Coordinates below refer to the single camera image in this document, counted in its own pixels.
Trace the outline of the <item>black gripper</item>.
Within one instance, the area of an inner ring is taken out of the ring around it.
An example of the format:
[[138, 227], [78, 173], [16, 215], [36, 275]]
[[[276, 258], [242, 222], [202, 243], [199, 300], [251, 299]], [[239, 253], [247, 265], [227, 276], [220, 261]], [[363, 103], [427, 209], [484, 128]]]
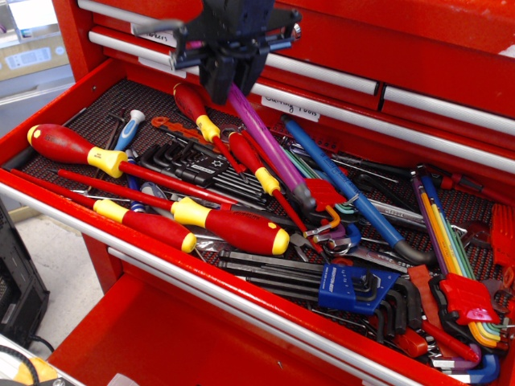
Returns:
[[161, 19], [133, 28], [135, 35], [170, 31], [176, 41], [171, 54], [176, 69], [200, 67], [200, 83], [211, 101], [224, 105], [237, 64], [237, 87], [247, 96], [266, 64], [267, 56], [291, 47], [296, 9], [280, 9], [274, 1], [204, 1], [189, 22]]

